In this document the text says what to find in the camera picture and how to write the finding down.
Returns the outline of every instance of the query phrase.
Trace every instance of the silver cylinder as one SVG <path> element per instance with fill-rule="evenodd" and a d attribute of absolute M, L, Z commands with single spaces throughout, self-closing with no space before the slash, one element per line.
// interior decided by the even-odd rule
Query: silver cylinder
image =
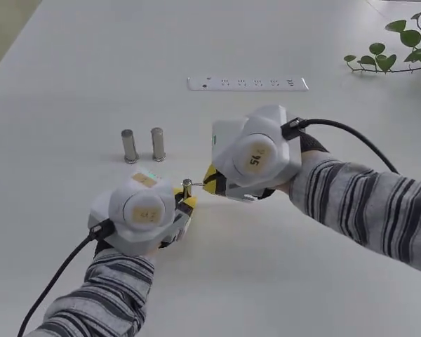
<path fill-rule="evenodd" d="M 166 152 L 163 148 L 163 130 L 161 128 L 152 129 L 153 141 L 153 160 L 163 161 L 166 158 Z"/>
<path fill-rule="evenodd" d="M 121 140 L 123 141 L 123 150 L 125 151 L 125 162 L 134 164 L 139 159 L 139 154 L 135 150 L 134 136 L 132 130 L 123 130 L 121 132 Z"/>
<path fill-rule="evenodd" d="M 190 179 L 184 179 L 182 181 L 182 193 L 183 193 L 182 198 L 184 200 L 192 196 L 192 186 L 193 186 L 193 183 Z"/>

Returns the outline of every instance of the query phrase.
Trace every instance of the striped sleeve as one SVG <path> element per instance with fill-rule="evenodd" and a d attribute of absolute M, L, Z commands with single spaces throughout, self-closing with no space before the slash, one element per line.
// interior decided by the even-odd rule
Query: striped sleeve
<path fill-rule="evenodd" d="M 291 183 L 290 200 L 358 244 L 421 270 L 421 181 L 315 152 Z"/>
<path fill-rule="evenodd" d="M 153 260 L 100 252 L 81 288 L 58 298 L 27 337 L 133 337 L 145 321 Z"/>

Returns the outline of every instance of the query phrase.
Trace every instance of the wearable robotic hand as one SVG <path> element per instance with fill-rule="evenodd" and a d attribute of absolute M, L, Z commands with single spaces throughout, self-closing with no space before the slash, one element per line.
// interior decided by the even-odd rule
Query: wearable robotic hand
<path fill-rule="evenodd" d="M 124 255 L 140 256 L 182 239 L 195 206 L 196 197 L 184 196 L 184 190 L 139 168 L 116 190 L 98 196 L 88 228 L 109 219 L 115 231 L 98 249 L 112 246 Z"/>
<path fill-rule="evenodd" d="M 213 124 L 212 164 L 203 179 L 203 189 L 211 194 L 239 201 L 264 199 L 274 187 L 292 179 L 301 168 L 301 152 L 327 152 L 303 128 L 291 129 L 284 137 L 283 127 L 295 116 L 280 105 L 257 109 L 237 120 Z"/>

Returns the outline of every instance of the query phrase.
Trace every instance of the white power strip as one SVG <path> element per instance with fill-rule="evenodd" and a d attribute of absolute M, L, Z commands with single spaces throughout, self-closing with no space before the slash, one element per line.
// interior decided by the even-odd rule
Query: white power strip
<path fill-rule="evenodd" d="M 308 91 L 302 77 L 258 77 L 249 79 L 237 77 L 189 77 L 190 90 L 201 91 Z"/>

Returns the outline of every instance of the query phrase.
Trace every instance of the black cable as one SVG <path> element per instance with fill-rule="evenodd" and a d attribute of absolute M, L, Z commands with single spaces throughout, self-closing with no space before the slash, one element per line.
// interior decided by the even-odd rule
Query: black cable
<path fill-rule="evenodd" d="M 342 130 L 345 130 L 349 133 L 351 133 L 353 136 L 356 136 L 359 140 L 364 142 L 376 155 L 381 158 L 381 160 L 387 165 L 389 170 L 394 173 L 399 173 L 398 170 L 396 170 L 396 167 L 386 158 L 386 156 L 377 148 L 376 145 L 374 145 L 367 137 L 362 135 L 357 130 L 353 129 L 351 126 L 339 123 L 338 121 L 331 121 L 328 119 L 305 119 L 303 124 L 305 126 L 309 125 L 329 125 L 333 126 L 334 128 L 340 128 Z"/>
<path fill-rule="evenodd" d="M 23 337 L 25 333 L 25 329 L 27 328 L 28 322 L 31 319 L 32 315 L 36 311 L 36 309 L 40 306 L 44 298 L 48 295 L 48 292 L 53 288 L 55 283 L 60 278 L 61 274 L 64 272 L 65 268 L 71 263 L 71 261 L 75 258 L 76 255 L 85 247 L 89 242 L 92 242 L 94 239 L 104 239 L 110 236 L 115 231 L 114 223 L 110 219 L 106 219 L 102 221 L 98 225 L 92 227 L 89 231 L 89 235 L 85 238 L 74 250 L 70 253 L 70 255 L 64 260 L 62 265 L 59 267 L 58 271 L 52 277 L 50 282 L 48 283 L 47 287 L 42 291 L 41 295 L 37 298 L 36 302 L 34 302 L 33 306 L 29 309 L 27 315 L 23 319 L 22 324 L 20 325 L 19 333 L 17 337 Z"/>
<path fill-rule="evenodd" d="M 359 140 L 364 142 L 376 155 L 381 158 L 381 160 L 387 165 L 387 167 L 390 169 L 391 172 L 399 173 L 398 170 L 396 170 L 396 167 L 386 158 L 386 156 L 377 148 L 376 145 L 374 145 L 367 137 L 362 135 L 357 130 L 353 129 L 351 126 L 342 124 L 338 121 L 331 121 L 329 119 L 301 119 L 296 118 L 292 121 L 288 122 L 287 124 L 284 124 L 282 129 L 282 136 L 286 140 L 293 139 L 295 137 L 299 136 L 299 130 L 303 128 L 307 128 L 310 125 L 329 125 L 333 126 L 334 128 L 340 128 L 344 131 L 347 131 L 351 133 L 353 136 L 356 136 Z"/>

